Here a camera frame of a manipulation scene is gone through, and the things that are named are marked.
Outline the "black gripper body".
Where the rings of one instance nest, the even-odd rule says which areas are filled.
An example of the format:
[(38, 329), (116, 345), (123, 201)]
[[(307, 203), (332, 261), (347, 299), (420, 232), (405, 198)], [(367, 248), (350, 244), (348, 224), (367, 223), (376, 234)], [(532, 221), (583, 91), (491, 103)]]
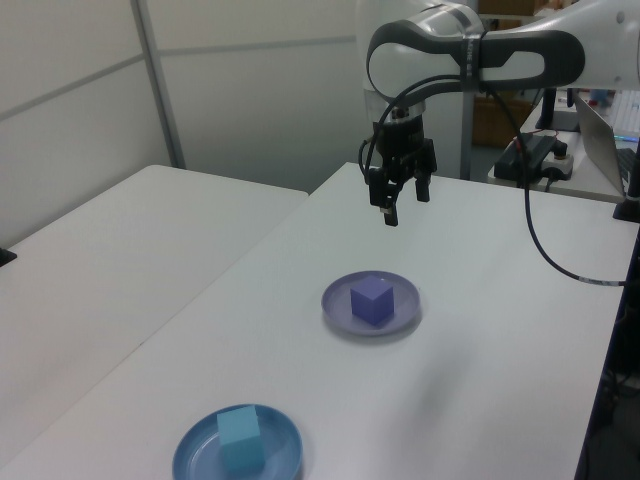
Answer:
[(377, 133), (375, 148), (388, 174), (413, 174), (429, 166), (429, 148), (421, 116), (378, 125)]

